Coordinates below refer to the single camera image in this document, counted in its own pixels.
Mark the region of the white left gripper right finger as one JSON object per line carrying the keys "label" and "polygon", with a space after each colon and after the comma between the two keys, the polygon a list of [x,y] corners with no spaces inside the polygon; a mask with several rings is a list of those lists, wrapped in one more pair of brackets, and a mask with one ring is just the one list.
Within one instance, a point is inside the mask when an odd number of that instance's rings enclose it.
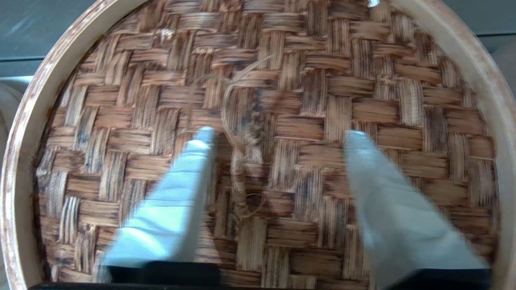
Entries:
{"label": "white left gripper right finger", "polygon": [[367,134],[345,132],[343,159],[377,288],[491,287],[487,261]]}

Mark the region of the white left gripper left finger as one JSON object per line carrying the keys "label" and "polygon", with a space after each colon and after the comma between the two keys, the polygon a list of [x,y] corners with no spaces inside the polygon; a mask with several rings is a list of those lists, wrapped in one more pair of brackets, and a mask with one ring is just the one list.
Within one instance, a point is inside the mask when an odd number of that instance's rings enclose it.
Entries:
{"label": "white left gripper left finger", "polygon": [[105,255],[105,266],[194,261],[205,196],[214,187],[216,151],[215,130],[201,128],[151,194],[118,229]]}

